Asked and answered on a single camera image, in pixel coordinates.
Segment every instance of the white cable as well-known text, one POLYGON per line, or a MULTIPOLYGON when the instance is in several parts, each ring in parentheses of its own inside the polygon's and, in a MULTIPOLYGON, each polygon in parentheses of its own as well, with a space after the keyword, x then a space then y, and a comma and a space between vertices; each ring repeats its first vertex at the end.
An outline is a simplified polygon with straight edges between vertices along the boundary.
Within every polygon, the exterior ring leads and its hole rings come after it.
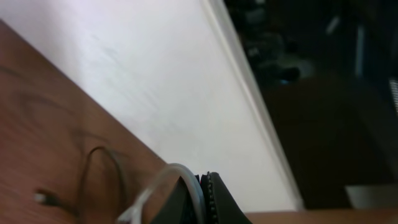
POLYGON ((142 207, 154 190, 166 179, 166 177, 173 173, 179 174, 187 185, 193 204, 193 210, 197 217, 197 223, 205 224, 206 207, 203 192, 196 177, 188 168, 181 164, 167 165, 159 174, 156 175, 155 180, 143 192, 141 192, 132 207, 129 208, 129 211, 131 212, 131 224, 141 224, 142 207))

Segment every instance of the cable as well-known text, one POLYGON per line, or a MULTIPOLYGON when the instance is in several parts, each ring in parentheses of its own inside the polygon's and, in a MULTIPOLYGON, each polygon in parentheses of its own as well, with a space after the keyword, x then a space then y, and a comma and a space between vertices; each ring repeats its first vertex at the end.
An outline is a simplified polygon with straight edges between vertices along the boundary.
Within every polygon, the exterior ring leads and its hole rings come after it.
POLYGON ((120 164, 118 158, 116 157, 114 151, 104 147, 104 146, 97 146, 94 149, 92 149, 86 159, 85 166, 83 168, 83 172, 81 174, 81 179, 80 183, 78 186, 78 193, 77 193, 77 211, 78 211, 78 217, 77 217, 77 223, 82 224, 83 222, 83 194, 85 191, 85 184, 86 184, 86 179, 87 179, 87 173, 88 169, 90 167, 91 163, 91 156, 93 155, 94 152, 96 151, 103 151, 105 154, 112 160, 113 164, 115 165, 116 172, 118 173, 118 178, 119 178, 119 194, 120 194, 120 200, 121 203, 119 204, 118 212, 121 212, 124 208, 128 206, 128 199, 129 199, 129 194, 127 192, 127 185, 126 185, 126 178, 122 170, 122 165, 120 164))
POLYGON ((159 174, 157 174, 154 181, 140 193, 134 204, 127 210, 129 214, 125 216, 123 213, 119 217, 119 220, 126 221, 126 218, 131 217, 132 224, 141 224, 142 207, 154 190, 166 179, 166 177, 173 173, 178 173, 184 180, 192 199, 193 210, 195 211, 197 223, 204 224, 206 220, 206 206, 203 192, 196 177, 188 168, 181 164, 169 164, 159 174))

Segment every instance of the black cable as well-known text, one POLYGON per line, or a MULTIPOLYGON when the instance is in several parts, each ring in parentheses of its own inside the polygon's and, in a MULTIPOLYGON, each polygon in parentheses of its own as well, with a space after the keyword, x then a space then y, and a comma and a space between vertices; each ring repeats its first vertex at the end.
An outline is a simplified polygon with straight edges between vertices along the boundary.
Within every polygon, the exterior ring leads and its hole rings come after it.
POLYGON ((123 170, 122 170, 122 165, 120 164, 114 151, 112 151, 106 147, 103 147, 103 146, 97 146, 94 149, 92 149, 87 155, 86 163, 85 163, 83 172, 81 174, 81 179, 80 179, 80 183, 78 186, 78 193, 77 193, 77 199, 76 199, 76 206, 77 206, 77 211, 78 211, 78 217, 77 217, 78 224, 84 223, 83 216, 82 216, 83 215, 83 195, 84 195, 84 191, 85 191, 87 173, 88 173, 88 169, 89 169, 90 163, 91 163, 91 156, 93 155, 94 152, 96 152, 98 150, 105 152, 105 154, 112 160, 113 164, 115 165, 116 172, 118 173, 119 198, 121 200, 121 203, 119 204, 118 212, 122 212, 123 209, 128 207, 127 203, 129 200, 129 195, 127 192, 126 178, 125 178, 123 170))

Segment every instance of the wood grain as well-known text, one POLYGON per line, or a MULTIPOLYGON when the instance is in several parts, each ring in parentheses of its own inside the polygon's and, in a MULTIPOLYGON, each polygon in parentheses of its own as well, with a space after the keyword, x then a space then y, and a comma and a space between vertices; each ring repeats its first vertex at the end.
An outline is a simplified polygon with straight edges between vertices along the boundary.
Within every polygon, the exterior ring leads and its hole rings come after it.
POLYGON ((397 209, 249 213, 253 224, 396 224, 397 209))
MULTIPOLYGON (((74 204, 83 160, 95 146, 119 152, 132 201, 165 162, 0 21, 0 223, 73 223, 33 201, 37 188, 74 204)), ((85 190, 86 223, 113 223, 118 182, 110 161, 93 156, 85 190)), ((170 190, 145 211, 150 219, 170 190)))

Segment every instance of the white wall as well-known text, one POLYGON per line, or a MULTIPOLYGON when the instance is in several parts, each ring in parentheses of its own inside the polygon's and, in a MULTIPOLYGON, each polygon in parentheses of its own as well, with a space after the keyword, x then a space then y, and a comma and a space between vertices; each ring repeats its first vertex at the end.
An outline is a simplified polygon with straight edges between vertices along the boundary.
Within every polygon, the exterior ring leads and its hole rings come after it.
POLYGON ((161 158, 219 172, 245 212, 300 206, 236 37, 206 2, 0 1, 6 23, 161 158))

